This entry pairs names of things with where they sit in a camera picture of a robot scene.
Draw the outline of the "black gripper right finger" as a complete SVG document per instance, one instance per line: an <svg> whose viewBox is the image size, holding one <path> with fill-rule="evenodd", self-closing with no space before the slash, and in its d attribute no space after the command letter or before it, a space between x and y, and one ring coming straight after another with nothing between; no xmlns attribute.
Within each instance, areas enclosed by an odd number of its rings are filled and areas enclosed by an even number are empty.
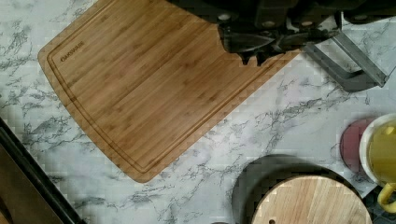
<svg viewBox="0 0 396 224"><path fill-rule="evenodd" d="M267 59L277 54L301 49L309 44L317 44L340 33L340 18L327 18L317 27L301 29L293 28L290 21L287 21L287 26L283 29L261 32L261 35L271 38L272 42L259 48L256 55L257 65L261 66Z"/></svg>

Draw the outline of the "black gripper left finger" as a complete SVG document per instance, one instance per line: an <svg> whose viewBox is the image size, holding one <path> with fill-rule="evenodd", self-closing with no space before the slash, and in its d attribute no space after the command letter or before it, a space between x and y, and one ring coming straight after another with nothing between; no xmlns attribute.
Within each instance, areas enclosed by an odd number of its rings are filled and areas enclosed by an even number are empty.
<svg viewBox="0 0 396 224"><path fill-rule="evenodd" d="M240 33L231 26L219 26L218 31L223 48L228 53L237 54L243 65L247 65L252 57L256 58L257 65L262 65L271 57L269 45L275 41L272 37Z"/></svg>

